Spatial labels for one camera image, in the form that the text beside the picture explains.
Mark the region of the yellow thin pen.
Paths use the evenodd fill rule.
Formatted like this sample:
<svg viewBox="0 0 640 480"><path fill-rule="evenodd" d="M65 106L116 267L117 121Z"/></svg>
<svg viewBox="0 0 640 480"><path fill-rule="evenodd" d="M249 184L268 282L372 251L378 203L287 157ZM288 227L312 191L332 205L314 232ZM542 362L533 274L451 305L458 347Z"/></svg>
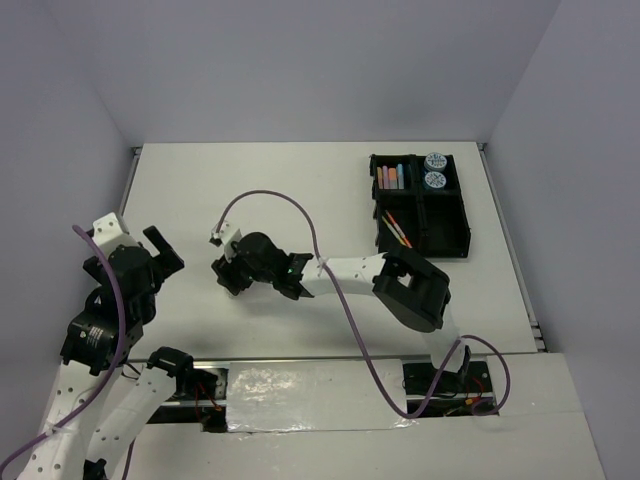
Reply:
<svg viewBox="0 0 640 480"><path fill-rule="evenodd" d="M401 236L401 234L396 230L396 228L392 225L392 223L386 218L386 217L382 217L381 220L383 221L383 223L386 225L386 227L388 228L388 230L391 232L391 234L393 235L393 237L399 242L400 245L408 247L408 244L405 243L403 237Z"/></svg>

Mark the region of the orange thin pen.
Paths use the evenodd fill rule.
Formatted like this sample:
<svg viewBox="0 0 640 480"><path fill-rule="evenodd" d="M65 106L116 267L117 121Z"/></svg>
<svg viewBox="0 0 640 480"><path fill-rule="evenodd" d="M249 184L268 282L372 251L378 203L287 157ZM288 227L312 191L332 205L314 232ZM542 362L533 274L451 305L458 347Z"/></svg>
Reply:
<svg viewBox="0 0 640 480"><path fill-rule="evenodd" d="M408 248L412 248L411 242L409 241L408 237L406 236L406 234L402 230L402 228L399 225L399 223L395 220L393 215L389 211L386 211L385 215L386 215L387 221L390 223L390 225L394 229L394 231L396 233L396 237L399 239L399 242L402 243L404 246L406 246Z"/></svg>

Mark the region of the purple cap highlighter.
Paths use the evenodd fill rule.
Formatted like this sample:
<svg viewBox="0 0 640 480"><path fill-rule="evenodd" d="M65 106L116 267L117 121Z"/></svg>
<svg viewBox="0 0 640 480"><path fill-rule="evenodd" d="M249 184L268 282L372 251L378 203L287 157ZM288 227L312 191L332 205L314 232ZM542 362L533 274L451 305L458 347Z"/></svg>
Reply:
<svg viewBox="0 0 640 480"><path fill-rule="evenodd" d="M389 171L387 166L382 167L382 177L383 188L386 190L390 189Z"/></svg>

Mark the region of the orange cap highlighter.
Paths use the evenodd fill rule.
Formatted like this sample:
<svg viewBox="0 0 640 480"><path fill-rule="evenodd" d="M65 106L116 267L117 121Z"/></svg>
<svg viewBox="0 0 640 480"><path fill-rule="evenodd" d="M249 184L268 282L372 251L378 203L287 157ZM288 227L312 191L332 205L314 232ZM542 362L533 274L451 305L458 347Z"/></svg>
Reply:
<svg viewBox="0 0 640 480"><path fill-rule="evenodd" d="M397 170L395 168L388 169L389 188L396 190L398 188Z"/></svg>

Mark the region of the blue cap highlighter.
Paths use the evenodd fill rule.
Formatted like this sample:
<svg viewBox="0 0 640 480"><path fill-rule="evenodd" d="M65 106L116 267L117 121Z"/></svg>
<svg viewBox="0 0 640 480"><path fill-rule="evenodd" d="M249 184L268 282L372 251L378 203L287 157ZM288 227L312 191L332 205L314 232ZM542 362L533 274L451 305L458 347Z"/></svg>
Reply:
<svg viewBox="0 0 640 480"><path fill-rule="evenodd" d="M399 190L404 190L405 181L404 181L404 169L402 164L398 164L396 167L396 178L397 178L397 188Z"/></svg>

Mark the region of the blue paint jar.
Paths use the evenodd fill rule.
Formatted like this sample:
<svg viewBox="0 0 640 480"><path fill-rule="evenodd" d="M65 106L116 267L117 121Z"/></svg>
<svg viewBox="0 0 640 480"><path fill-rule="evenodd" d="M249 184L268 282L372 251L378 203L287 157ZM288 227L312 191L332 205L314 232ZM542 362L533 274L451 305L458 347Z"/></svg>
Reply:
<svg viewBox="0 0 640 480"><path fill-rule="evenodd" d="M430 152L424 158L424 168L427 171L443 173L448 165L447 156L439 152Z"/></svg>
<svg viewBox="0 0 640 480"><path fill-rule="evenodd" d="M427 190L443 191L447 187L447 178L442 172L426 171L423 176L423 185Z"/></svg>

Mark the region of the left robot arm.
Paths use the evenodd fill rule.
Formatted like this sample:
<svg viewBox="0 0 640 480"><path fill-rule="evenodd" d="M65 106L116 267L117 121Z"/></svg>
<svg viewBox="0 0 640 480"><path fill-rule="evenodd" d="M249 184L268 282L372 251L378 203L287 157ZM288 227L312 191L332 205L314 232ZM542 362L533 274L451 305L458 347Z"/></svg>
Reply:
<svg viewBox="0 0 640 480"><path fill-rule="evenodd" d="M94 252L83 268L97 286L67 328L50 407L41 432L26 447L22 479L111 478L118 465L130 463L136 437L160 405L189 396L196 385L192 356L161 347L124 399L104 409L156 315L157 293L184 262L154 226L143 234L155 254L114 215L96 221L90 231L75 231Z"/></svg>

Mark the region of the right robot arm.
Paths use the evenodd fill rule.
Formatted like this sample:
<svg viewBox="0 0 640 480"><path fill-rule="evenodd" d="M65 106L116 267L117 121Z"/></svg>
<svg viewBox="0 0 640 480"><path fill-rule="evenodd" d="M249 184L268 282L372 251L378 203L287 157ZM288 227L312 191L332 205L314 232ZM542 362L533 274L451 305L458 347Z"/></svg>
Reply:
<svg viewBox="0 0 640 480"><path fill-rule="evenodd" d="M450 278L416 251L397 245L372 256L322 259L287 253L264 233L243 235L231 227L213 232L210 242L222 249L211 268L231 295L264 283L294 301L337 291L374 297L422 335L442 389L457 391L469 380L470 352L447 310Z"/></svg>

